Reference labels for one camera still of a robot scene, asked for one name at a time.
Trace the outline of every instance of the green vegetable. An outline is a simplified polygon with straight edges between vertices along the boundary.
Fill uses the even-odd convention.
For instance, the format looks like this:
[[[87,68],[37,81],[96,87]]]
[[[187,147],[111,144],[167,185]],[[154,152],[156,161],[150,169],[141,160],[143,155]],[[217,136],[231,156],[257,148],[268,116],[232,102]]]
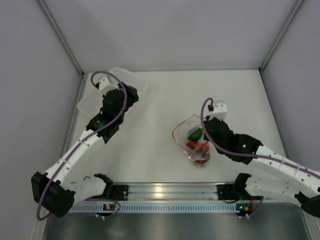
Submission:
[[[204,131],[202,130],[202,128],[197,127],[194,131],[192,131],[192,133],[189,135],[187,139],[192,142],[197,142],[201,139],[203,134]]]

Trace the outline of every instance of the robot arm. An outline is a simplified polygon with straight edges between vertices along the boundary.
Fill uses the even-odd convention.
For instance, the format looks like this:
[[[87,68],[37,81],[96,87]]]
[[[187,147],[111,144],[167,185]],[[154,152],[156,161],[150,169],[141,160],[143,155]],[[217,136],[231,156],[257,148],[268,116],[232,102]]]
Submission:
[[[202,120],[205,140],[210,141],[219,154],[234,162],[262,169],[282,181],[260,179],[240,173],[233,188],[244,196],[265,196],[284,200],[320,218],[320,172],[307,169],[283,157],[259,140],[237,134],[224,122],[227,108],[222,103],[208,106],[211,115]]]
[[[34,200],[41,202],[57,217],[64,216],[75,202],[99,195],[109,197],[113,181],[103,174],[95,174],[81,182],[72,181],[119,130],[125,112],[139,100],[135,88],[123,82],[118,86],[111,84],[107,77],[102,78],[95,87],[104,94],[100,112],[90,120],[79,140],[59,161],[43,174],[36,172],[31,178]]]

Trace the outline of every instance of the purple cable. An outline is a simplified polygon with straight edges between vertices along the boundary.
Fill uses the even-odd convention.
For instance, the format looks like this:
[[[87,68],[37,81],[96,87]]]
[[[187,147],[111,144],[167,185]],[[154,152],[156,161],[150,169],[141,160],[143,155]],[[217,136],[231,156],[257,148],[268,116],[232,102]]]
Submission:
[[[251,218],[258,211],[258,209],[261,207],[263,201],[264,201],[264,197],[261,198],[258,206],[256,206],[256,208],[253,210],[253,212],[248,215],[249,218]]]
[[[112,73],[110,72],[107,72],[107,71],[96,71],[94,72],[92,75],[91,75],[91,83],[93,85],[94,84],[94,76],[97,75],[97,74],[106,74],[106,75],[109,75],[111,77],[113,77],[121,86],[122,90],[123,90],[123,94],[124,94],[124,100],[123,100],[123,106],[120,110],[120,112],[118,113],[118,115],[110,122],[108,122],[106,125],[104,125],[103,127],[99,128],[98,130],[90,133],[88,136],[86,136],[83,140],[82,140],[82,143],[87,141],[90,137],[92,137],[93,135],[97,134],[98,132],[106,129],[107,127],[109,127],[111,124],[113,124],[115,121],[118,120],[118,118],[121,117],[121,115],[124,113],[125,109],[126,109],[126,106],[127,106],[127,100],[128,100],[128,95],[127,95],[127,91],[126,91],[126,88],[124,86],[124,84],[120,81],[119,78],[117,78],[115,75],[113,75]],[[68,154],[68,156],[65,158],[65,161],[68,161],[71,156],[75,153],[75,151],[81,146],[81,143],[78,143],[74,149],[72,149],[72,151]],[[55,171],[55,173],[52,175],[52,177],[49,179],[48,183],[46,184],[42,194],[41,194],[41,197],[40,197],[40,200],[39,200],[39,203],[38,203],[38,206],[37,206],[37,210],[36,210],[36,218],[38,219],[38,221],[42,221],[44,219],[46,219],[47,217],[49,217],[50,213],[47,214],[46,216],[44,217],[40,217],[40,210],[41,210],[41,206],[42,206],[42,203],[45,199],[45,196],[46,196],[46,193],[51,185],[51,183],[53,182],[53,180],[55,179],[55,177],[58,175],[58,173],[61,171],[61,169],[64,167],[66,163],[63,162],[59,167],[58,169]]]
[[[282,163],[282,160],[274,158],[274,157],[271,157],[271,156],[232,152],[232,151],[228,151],[228,150],[220,147],[218,144],[216,144],[215,141],[211,138],[211,136],[207,132],[206,127],[205,127],[204,112],[205,112],[205,107],[206,107],[206,104],[207,104],[208,101],[211,101],[210,105],[212,105],[214,103],[214,100],[211,97],[207,98],[204,101],[204,103],[203,103],[203,105],[201,107],[200,121],[201,121],[201,126],[202,126],[202,129],[203,129],[203,132],[204,132],[205,136],[209,139],[209,141],[214,145],[214,147],[216,149],[220,150],[221,152],[224,152],[225,154],[229,154],[229,155],[233,155],[233,156],[237,156],[237,157],[262,158],[262,159],[269,159],[269,160],[275,161],[277,163]],[[298,166],[293,165],[293,164],[288,163],[288,162],[285,162],[285,161],[283,162],[283,164],[287,165],[287,166],[289,166],[289,167],[291,167],[293,169],[298,169],[299,168]],[[307,168],[299,168],[298,170],[301,171],[301,172],[304,172],[306,174],[309,174],[311,176],[314,176],[317,179],[320,179],[320,175],[318,175],[318,174],[316,174],[316,173],[314,173],[312,171],[309,171]]]

